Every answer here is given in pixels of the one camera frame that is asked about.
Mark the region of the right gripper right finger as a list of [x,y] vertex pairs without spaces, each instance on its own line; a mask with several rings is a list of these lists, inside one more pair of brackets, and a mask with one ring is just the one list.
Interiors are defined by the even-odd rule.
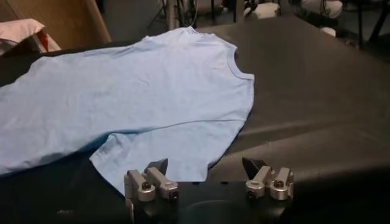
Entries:
[[292,200],[294,194],[294,173],[281,167],[274,169],[262,160],[242,158],[248,180],[245,182],[249,200],[268,195],[273,200]]

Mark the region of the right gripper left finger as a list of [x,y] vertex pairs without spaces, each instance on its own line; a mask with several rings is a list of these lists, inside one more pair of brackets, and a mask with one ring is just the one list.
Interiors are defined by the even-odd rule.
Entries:
[[179,197],[179,185],[169,180],[165,174],[168,169],[168,159],[150,162],[141,173],[138,170],[128,170],[124,175],[125,198],[150,202],[159,195],[165,200],[176,200]]

